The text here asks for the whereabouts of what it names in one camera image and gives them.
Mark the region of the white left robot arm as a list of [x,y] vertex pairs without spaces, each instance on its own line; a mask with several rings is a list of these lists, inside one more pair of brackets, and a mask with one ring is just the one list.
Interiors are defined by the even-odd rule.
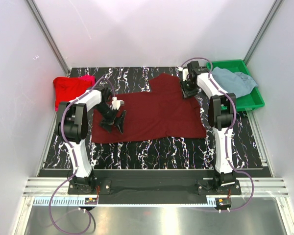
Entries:
[[56,133],[68,149],[73,166],[72,176],[68,177],[70,187],[90,194],[99,187],[90,165],[86,137],[88,135],[88,112],[95,109],[101,114],[99,126],[110,133],[112,127],[122,134],[126,111],[120,111],[124,101],[112,94],[109,88],[90,88],[71,101],[58,105]]

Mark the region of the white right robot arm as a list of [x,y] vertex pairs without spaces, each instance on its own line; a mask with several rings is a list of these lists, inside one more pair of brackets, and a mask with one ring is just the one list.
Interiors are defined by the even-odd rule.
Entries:
[[216,160],[214,177],[206,191],[228,194],[235,185],[232,160],[232,133],[236,120],[236,96],[228,93],[213,78],[210,70],[200,67],[198,61],[190,61],[186,68],[181,68],[183,77],[180,80],[183,98],[190,98],[202,89],[209,98],[208,122],[216,141]]

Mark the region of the dark red t-shirt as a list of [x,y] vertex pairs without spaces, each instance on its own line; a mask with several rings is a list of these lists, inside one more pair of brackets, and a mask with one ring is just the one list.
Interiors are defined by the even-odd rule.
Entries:
[[117,143],[147,141],[165,137],[203,139],[200,105],[194,98],[183,99],[180,79],[166,73],[149,81],[151,92],[118,94],[126,111],[123,133],[116,127],[107,132],[100,127],[102,115],[94,110],[91,141]]

